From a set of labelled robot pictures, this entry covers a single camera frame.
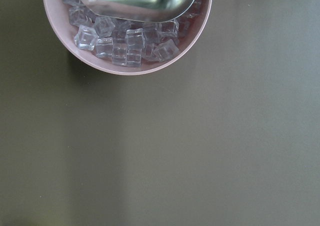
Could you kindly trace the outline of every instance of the table surface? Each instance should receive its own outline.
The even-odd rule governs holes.
[[[319,226],[320,0],[214,0],[183,58],[117,76],[0,0],[1,226]]]

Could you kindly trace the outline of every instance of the metal scoop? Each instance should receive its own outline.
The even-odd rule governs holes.
[[[95,14],[125,20],[165,22],[182,15],[194,0],[81,0]]]

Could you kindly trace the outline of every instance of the pile of ice cubes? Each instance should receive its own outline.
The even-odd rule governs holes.
[[[75,45],[92,51],[114,65],[140,67],[141,61],[164,62],[180,53],[179,38],[187,35],[190,19],[200,14],[201,1],[195,0],[188,11],[167,22],[138,22],[95,15],[80,0],[62,0],[69,8],[69,22],[79,27]]]

